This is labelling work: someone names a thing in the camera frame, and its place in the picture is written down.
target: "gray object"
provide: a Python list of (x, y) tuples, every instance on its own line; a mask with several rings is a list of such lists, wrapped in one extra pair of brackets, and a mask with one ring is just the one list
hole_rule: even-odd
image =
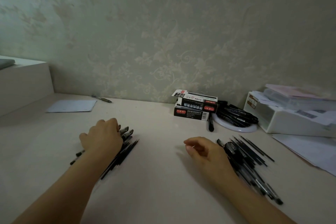
[(15, 64), (13, 59), (0, 59), (0, 70)]

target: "clear plastic container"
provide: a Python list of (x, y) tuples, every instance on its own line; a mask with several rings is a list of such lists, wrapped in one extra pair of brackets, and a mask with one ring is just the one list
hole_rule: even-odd
[(283, 108), (287, 108), (290, 110), (336, 111), (335, 100), (291, 98), (269, 88), (264, 90), (264, 95), (270, 100), (279, 103)]

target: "black and white cardboard box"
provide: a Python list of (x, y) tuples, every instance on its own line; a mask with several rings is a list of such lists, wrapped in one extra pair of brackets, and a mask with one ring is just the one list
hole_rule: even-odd
[(185, 117), (185, 118), (196, 119), (196, 120), (204, 120), (204, 121), (208, 120), (209, 118), (208, 112), (204, 112), (201, 110), (195, 110), (193, 108), (183, 107), (178, 104), (179, 99), (181, 98), (178, 98), (175, 104), (174, 116)]
[(179, 104), (182, 107), (192, 108), (195, 110), (205, 111), (205, 112), (216, 112), (218, 106), (218, 98), (197, 94), (193, 92), (188, 92), (186, 90), (176, 90), (173, 97), (179, 97)]

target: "white box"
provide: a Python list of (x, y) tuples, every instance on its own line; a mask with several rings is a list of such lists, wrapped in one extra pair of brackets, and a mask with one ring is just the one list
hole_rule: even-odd
[(15, 65), (0, 70), (0, 116), (53, 94), (48, 63), (14, 59)]
[(258, 101), (252, 107), (248, 104), (251, 94), (249, 92), (247, 96), (244, 111), (258, 117), (258, 125), (266, 133), (336, 137), (336, 124), (325, 126), (286, 112), (283, 107), (265, 105)]

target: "box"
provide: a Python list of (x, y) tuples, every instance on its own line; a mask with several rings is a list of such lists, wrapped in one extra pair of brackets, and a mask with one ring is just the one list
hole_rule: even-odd
[(179, 105), (195, 110), (205, 112), (216, 112), (218, 106), (218, 98), (188, 92), (186, 90), (176, 90), (173, 97), (179, 97)]
[(195, 110), (193, 108), (182, 107), (176, 102), (174, 108), (174, 116), (207, 121), (209, 118), (209, 113)]
[(0, 116), (54, 93), (48, 63), (0, 58), (15, 60), (15, 65), (0, 70)]
[(336, 137), (336, 124), (322, 125), (290, 113), (283, 107), (262, 104), (253, 92), (247, 96), (244, 111), (258, 117), (258, 125), (266, 133)]

